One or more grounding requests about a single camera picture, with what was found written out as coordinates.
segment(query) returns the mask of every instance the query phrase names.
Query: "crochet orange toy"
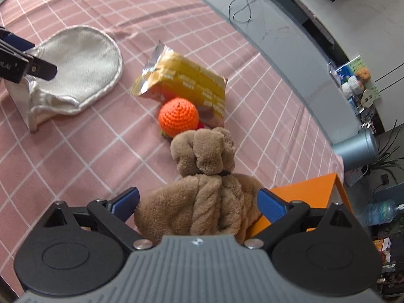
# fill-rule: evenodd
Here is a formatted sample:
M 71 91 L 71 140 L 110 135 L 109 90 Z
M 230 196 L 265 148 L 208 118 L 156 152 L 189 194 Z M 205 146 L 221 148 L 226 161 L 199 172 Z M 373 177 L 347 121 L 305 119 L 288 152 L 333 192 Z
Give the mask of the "crochet orange toy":
M 174 138 L 187 130 L 199 126 L 199 114 L 195 105 L 183 98 L 174 98 L 160 109 L 158 122 L 167 136 Z

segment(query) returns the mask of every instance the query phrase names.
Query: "yellow snack package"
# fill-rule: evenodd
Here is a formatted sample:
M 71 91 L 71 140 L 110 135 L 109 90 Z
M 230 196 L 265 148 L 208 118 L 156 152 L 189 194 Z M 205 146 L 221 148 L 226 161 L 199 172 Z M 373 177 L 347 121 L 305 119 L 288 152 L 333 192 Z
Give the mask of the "yellow snack package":
M 131 94 L 162 103 L 180 97 L 192 102 L 208 126 L 224 126 L 228 79 L 199 66 L 159 42 Z

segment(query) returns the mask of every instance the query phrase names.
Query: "pink checkered tablecloth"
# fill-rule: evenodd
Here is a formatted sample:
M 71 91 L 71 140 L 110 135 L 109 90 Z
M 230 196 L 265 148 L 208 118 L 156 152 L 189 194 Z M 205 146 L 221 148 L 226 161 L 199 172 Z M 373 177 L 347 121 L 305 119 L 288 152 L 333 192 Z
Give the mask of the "pink checkered tablecloth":
M 129 95 L 159 40 L 229 77 L 225 127 L 238 146 L 236 172 L 254 174 L 268 188 L 330 172 L 342 176 L 341 162 L 299 98 L 200 0 L 7 0 L 0 17 L 34 43 L 70 25 L 106 30 L 125 61 L 121 81 L 105 98 L 78 116 L 54 117 L 34 134 L 0 86 L 0 274 L 19 294 L 13 257 L 51 202 L 82 206 L 131 185 L 147 194 L 178 177 L 156 122 L 159 106 Z

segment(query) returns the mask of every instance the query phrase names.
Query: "gray trash can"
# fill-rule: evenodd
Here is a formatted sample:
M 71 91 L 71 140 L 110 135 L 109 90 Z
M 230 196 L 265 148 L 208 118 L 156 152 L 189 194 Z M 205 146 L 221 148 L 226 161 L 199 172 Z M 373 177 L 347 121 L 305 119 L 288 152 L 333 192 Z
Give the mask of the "gray trash can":
M 378 159 L 376 139 L 370 130 L 334 144 L 333 150 L 342 157 L 345 172 L 375 162 Z

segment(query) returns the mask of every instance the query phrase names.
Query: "brown towel bear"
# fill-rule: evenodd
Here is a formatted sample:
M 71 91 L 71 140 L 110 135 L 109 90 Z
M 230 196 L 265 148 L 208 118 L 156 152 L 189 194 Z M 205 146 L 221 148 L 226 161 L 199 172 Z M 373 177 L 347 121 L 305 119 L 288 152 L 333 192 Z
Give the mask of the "brown towel bear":
M 231 174 L 236 148 L 223 128 L 186 131 L 171 142 L 183 179 L 142 198 L 135 211 L 140 233 L 154 244 L 164 235 L 233 234 L 239 243 L 261 215 L 255 178 Z

